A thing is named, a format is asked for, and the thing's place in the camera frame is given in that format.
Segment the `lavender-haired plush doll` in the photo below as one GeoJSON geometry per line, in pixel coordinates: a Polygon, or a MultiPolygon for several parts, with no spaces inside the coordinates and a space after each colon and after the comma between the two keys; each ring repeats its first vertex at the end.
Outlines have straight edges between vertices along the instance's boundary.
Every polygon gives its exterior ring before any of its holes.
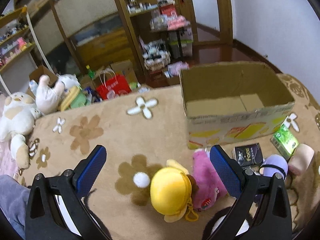
{"type": "Polygon", "coordinates": [[[265,177],[272,177],[275,173],[279,173],[283,180],[286,179],[288,173],[288,163],[281,155],[271,155],[264,160],[260,166],[260,174],[265,177]]]}

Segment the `open cardboard box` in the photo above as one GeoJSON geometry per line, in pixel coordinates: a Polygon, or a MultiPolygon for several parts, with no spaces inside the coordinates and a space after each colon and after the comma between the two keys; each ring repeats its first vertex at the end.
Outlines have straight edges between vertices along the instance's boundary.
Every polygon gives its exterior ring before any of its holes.
{"type": "Polygon", "coordinates": [[[295,99],[265,63],[202,64],[180,71],[191,150],[274,133],[295,99]]]}

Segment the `green yellow plush toy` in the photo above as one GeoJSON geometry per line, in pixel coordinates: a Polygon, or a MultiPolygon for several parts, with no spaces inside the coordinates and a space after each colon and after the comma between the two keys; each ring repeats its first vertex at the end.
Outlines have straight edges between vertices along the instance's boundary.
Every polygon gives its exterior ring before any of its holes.
{"type": "Polygon", "coordinates": [[[87,97],[83,93],[82,89],[78,86],[73,86],[67,96],[61,101],[58,110],[63,112],[68,109],[75,109],[85,106],[87,103],[87,97]]]}

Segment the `pink cylindrical plush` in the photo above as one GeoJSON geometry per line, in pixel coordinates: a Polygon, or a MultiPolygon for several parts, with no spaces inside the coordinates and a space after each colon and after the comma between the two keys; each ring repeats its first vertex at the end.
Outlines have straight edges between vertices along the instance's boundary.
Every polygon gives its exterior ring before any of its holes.
{"type": "Polygon", "coordinates": [[[315,151],[306,144],[299,144],[289,162],[289,171],[295,176],[301,176],[309,167],[315,151]]]}

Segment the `green glass bottle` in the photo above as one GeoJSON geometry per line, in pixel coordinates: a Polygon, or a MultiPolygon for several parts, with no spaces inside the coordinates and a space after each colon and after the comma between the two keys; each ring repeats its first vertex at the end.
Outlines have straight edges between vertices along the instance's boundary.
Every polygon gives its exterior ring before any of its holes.
{"type": "Polygon", "coordinates": [[[86,65],[86,69],[88,72],[88,76],[90,77],[91,80],[95,79],[95,71],[93,71],[89,65],[86,65]]]}

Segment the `brown cardboard box on floor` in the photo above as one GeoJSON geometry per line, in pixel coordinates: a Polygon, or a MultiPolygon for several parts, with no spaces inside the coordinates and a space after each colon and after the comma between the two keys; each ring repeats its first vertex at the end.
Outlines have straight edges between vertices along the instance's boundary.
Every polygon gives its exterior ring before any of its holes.
{"type": "Polygon", "coordinates": [[[47,75],[49,77],[49,87],[54,87],[57,81],[57,76],[51,72],[47,67],[39,66],[33,72],[29,74],[29,86],[27,89],[27,94],[29,94],[33,99],[36,98],[36,90],[39,85],[40,77],[47,75]]]}

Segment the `pale pink plush toy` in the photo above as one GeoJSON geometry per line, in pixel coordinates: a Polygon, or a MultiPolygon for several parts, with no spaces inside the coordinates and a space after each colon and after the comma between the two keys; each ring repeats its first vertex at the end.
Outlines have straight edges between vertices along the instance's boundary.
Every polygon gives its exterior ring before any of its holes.
{"type": "Polygon", "coordinates": [[[57,111],[65,91],[65,84],[59,80],[53,88],[50,88],[48,85],[49,77],[47,75],[41,76],[36,91],[35,102],[39,111],[44,115],[57,111]]]}

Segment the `large white bear plush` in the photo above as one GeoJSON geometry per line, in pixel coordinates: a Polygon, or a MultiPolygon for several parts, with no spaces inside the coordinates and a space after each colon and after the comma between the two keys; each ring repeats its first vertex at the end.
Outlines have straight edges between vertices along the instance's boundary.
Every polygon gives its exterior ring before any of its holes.
{"type": "Polygon", "coordinates": [[[27,169],[30,165],[27,136],[41,115],[35,100],[28,94],[16,92],[5,99],[1,117],[1,142],[10,142],[12,158],[20,169],[27,169]]]}

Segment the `lace-trimmed storage basket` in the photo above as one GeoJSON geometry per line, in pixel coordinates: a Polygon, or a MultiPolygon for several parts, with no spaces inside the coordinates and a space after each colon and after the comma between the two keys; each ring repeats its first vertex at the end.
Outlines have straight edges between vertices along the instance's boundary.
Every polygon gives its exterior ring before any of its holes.
{"type": "Polygon", "coordinates": [[[163,42],[148,43],[144,46],[144,67],[148,71],[165,68],[171,62],[171,55],[163,42]]]}

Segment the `yellow round plush keychain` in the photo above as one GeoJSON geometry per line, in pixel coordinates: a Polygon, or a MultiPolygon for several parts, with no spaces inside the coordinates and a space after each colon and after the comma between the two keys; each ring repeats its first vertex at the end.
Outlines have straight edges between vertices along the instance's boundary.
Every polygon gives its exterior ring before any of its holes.
{"type": "Polygon", "coordinates": [[[173,159],[158,170],[150,184],[150,199],[153,208],[164,216],[167,223],[184,218],[189,222],[199,220],[194,210],[193,197],[199,190],[189,171],[173,159]]]}

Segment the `black side table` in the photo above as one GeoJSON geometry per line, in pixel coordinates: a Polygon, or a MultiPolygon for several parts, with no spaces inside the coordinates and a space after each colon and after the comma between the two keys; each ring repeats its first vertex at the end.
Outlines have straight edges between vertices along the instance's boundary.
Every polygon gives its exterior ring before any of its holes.
{"type": "Polygon", "coordinates": [[[177,29],[153,29],[152,33],[164,33],[167,35],[169,50],[174,59],[192,57],[193,55],[193,32],[191,26],[184,26],[177,29]]]}

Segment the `wooden door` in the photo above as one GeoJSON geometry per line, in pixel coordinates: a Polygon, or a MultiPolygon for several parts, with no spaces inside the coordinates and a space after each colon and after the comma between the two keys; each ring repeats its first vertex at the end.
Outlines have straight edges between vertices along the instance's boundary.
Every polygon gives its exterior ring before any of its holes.
{"type": "Polygon", "coordinates": [[[190,23],[194,47],[233,44],[231,0],[174,0],[190,23]]]}

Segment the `person's grey trouser leg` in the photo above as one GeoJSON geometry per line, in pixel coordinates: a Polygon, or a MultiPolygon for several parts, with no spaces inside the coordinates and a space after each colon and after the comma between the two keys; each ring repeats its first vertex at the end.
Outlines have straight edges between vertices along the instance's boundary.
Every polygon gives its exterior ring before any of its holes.
{"type": "Polygon", "coordinates": [[[25,217],[30,189],[9,175],[1,175],[1,210],[22,239],[25,239],[25,217]]]}

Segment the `clear plastic storage bin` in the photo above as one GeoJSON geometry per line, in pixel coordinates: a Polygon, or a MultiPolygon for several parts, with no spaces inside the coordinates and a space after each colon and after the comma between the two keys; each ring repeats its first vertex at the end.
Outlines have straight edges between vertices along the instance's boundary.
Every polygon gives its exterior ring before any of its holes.
{"type": "Polygon", "coordinates": [[[181,29],[179,32],[180,43],[178,42],[178,36],[176,31],[169,33],[169,46],[172,51],[174,59],[178,59],[180,55],[180,49],[182,49],[183,57],[192,57],[193,55],[193,33],[191,27],[181,29]]]}

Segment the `green tissue pack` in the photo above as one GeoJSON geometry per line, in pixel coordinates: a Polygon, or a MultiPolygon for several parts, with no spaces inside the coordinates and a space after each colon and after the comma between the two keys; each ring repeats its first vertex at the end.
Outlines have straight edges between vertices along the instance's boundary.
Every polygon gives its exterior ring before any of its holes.
{"type": "Polygon", "coordinates": [[[279,129],[272,135],[271,143],[286,161],[289,161],[295,149],[299,145],[296,137],[284,124],[282,124],[279,129]]]}

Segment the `black tissue packet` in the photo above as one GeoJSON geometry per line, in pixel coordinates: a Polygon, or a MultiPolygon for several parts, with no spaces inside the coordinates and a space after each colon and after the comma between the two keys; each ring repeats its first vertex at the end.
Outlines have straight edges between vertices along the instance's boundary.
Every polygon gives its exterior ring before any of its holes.
{"type": "Polygon", "coordinates": [[[264,161],[259,143],[236,146],[232,156],[242,168],[260,166],[264,161]]]}

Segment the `pink plush bear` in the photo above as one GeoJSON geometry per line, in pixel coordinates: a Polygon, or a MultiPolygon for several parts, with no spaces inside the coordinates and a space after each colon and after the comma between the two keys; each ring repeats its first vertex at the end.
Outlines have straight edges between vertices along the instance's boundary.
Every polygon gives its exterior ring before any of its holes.
{"type": "Polygon", "coordinates": [[[216,169],[205,149],[197,149],[193,153],[193,178],[198,190],[193,196],[193,205],[197,210],[206,210],[227,194],[216,169]]]}

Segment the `white toy display shelf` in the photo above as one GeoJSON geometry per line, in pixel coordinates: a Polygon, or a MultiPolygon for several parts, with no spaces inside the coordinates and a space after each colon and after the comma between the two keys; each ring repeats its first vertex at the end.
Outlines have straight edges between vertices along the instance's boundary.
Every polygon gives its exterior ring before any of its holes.
{"type": "Polygon", "coordinates": [[[1,91],[5,95],[26,92],[29,75],[40,68],[32,57],[38,51],[42,64],[50,66],[33,29],[27,6],[1,16],[1,91]]]}

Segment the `red paper shopping bag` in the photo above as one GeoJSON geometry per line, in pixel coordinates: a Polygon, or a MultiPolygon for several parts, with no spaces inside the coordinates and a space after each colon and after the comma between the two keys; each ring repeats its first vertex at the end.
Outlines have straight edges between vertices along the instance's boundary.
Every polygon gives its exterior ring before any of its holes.
{"type": "Polygon", "coordinates": [[[132,92],[124,75],[116,74],[111,68],[106,68],[99,73],[101,84],[96,88],[103,100],[115,99],[132,92]]]}

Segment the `wooden wardrobe cabinet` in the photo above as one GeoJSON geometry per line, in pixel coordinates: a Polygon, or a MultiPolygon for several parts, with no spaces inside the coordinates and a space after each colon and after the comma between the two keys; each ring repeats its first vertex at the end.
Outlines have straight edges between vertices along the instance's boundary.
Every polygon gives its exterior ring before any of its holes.
{"type": "Polygon", "coordinates": [[[149,32],[151,7],[159,0],[14,0],[26,6],[39,41],[38,58],[58,74],[85,74],[129,60],[145,73],[138,42],[149,32]]]}

